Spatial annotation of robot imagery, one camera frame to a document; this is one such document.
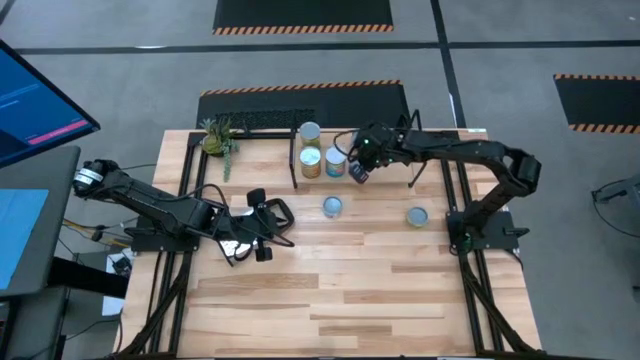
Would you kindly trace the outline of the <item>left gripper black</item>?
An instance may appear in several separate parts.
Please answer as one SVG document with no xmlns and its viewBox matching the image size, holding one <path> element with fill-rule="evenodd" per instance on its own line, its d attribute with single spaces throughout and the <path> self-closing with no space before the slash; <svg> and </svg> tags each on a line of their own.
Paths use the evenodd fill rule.
<svg viewBox="0 0 640 360">
<path fill-rule="evenodd" d="M 251 254 L 257 262 L 273 259 L 267 242 L 274 237 L 288 240 L 278 229 L 286 225 L 286 219 L 267 212 L 266 192 L 263 188 L 247 194 L 252 209 L 248 215 L 232 215 L 228 202 L 221 196 L 221 206 L 214 220 L 214 240 L 219 245 L 227 262 L 243 262 Z"/>
</svg>

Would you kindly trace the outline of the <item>tall blue tomato can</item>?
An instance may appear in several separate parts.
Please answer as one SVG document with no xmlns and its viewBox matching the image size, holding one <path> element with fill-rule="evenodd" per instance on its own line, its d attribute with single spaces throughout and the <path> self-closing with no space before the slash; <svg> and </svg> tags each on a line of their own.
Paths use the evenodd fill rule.
<svg viewBox="0 0 640 360">
<path fill-rule="evenodd" d="M 336 146 L 331 146 L 325 153 L 325 171 L 328 176 L 341 177 L 346 169 L 346 155 Z"/>
</svg>

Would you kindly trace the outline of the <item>short red white can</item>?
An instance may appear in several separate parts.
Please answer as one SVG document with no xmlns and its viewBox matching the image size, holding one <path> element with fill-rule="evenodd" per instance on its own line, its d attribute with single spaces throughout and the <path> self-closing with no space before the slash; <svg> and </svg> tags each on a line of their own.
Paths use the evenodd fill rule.
<svg viewBox="0 0 640 360">
<path fill-rule="evenodd" d="M 322 210 L 327 218 L 336 218 L 342 213 L 343 203 L 340 198 L 329 196 L 324 200 Z"/>
</svg>

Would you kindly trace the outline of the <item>tall green yellow can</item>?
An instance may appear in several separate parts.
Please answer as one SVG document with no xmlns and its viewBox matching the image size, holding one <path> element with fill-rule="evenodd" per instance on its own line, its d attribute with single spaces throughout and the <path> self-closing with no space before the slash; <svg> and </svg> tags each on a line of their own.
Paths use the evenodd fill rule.
<svg viewBox="0 0 640 360">
<path fill-rule="evenodd" d="M 321 148 L 321 128 L 317 123 L 312 121 L 303 123 L 299 128 L 299 135 L 303 147 Z"/>
</svg>

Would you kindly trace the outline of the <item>tall orange green-beans can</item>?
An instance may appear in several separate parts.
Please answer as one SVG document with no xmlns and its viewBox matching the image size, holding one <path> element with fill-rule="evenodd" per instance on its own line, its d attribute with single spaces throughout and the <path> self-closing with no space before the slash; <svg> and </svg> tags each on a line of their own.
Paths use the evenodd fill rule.
<svg viewBox="0 0 640 360">
<path fill-rule="evenodd" d="M 321 173 L 321 151 L 313 146 L 304 147 L 299 155 L 302 175 L 313 179 Z"/>
</svg>

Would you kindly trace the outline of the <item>short green yellow can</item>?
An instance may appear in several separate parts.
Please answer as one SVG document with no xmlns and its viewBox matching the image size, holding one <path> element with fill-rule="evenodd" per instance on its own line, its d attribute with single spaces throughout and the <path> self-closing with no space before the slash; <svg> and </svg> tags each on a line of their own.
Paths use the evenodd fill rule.
<svg viewBox="0 0 640 360">
<path fill-rule="evenodd" d="M 412 207 L 407 211 L 406 221 L 413 227 L 421 228 L 429 222 L 429 215 L 422 207 Z"/>
</svg>

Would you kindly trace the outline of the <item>black mat orange-striped edge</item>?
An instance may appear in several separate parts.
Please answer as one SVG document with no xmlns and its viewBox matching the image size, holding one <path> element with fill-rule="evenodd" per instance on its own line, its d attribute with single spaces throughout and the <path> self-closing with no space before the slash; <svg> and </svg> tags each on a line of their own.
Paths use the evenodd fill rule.
<svg viewBox="0 0 640 360">
<path fill-rule="evenodd" d="M 322 128 L 389 126 L 410 115 L 399 80 L 328 82 L 206 90 L 200 94 L 196 127 L 227 120 L 234 128 L 287 129 L 314 122 Z"/>
<path fill-rule="evenodd" d="M 555 74 L 553 80 L 570 130 L 640 135 L 640 77 Z"/>
<path fill-rule="evenodd" d="M 218 0 L 212 34 L 391 32 L 390 0 Z"/>
</svg>

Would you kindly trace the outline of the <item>small potted succulent plant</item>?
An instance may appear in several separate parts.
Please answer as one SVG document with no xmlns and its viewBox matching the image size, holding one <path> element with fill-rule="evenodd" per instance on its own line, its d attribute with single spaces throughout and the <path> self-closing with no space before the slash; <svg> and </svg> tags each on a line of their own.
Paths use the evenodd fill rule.
<svg viewBox="0 0 640 360">
<path fill-rule="evenodd" d="M 232 171 L 232 154 L 239 151 L 239 144 L 234 136 L 236 131 L 231 128 L 228 117 L 205 118 L 199 125 L 205 131 L 202 140 L 203 151 L 213 157 L 224 159 L 223 181 L 228 182 Z"/>
</svg>

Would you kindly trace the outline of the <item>black stand base bar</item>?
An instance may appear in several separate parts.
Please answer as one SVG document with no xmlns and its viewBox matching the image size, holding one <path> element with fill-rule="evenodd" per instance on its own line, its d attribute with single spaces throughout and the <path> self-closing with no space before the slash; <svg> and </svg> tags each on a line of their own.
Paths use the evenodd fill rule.
<svg viewBox="0 0 640 360">
<path fill-rule="evenodd" d="M 64 286 L 124 299 L 129 279 L 103 270 L 94 269 L 70 260 L 54 257 L 47 286 Z"/>
</svg>

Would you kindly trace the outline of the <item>large blue-lit monitor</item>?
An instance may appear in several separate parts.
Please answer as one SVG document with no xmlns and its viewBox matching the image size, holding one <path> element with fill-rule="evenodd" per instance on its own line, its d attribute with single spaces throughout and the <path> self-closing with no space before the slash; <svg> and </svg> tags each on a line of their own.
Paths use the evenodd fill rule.
<svg viewBox="0 0 640 360">
<path fill-rule="evenodd" d="M 0 39 L 0 168 L 101 129 L 101 125 Z"/>
</svg>

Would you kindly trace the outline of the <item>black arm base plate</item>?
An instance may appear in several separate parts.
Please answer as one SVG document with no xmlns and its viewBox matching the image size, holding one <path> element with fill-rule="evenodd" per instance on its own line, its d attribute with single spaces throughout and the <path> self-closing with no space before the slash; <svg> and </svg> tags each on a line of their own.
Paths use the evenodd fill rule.
<svg viewBox="0 0 640 360">
<path fill-rule="evenodd" d="M 464 222 L 463 212 L 451 212 L 446 216 L 450 243 L 457 253 L 473 250 L 503 249 L 519 247 L 519 238 L 527 235 L 528 228 L 514 226 L 510 212 L 499 211 L 488 218 L 481 227 Z"/>
<path fill-rule="evenodd" d="M 137 218 L 135 226 L 124 231 L 132 238 L 131 249 L 135 252 L 188 252 L 197 250 L 200 245 L 199 237 L 190 234 L 173 237 L 142 216 Z"/>
</svg>

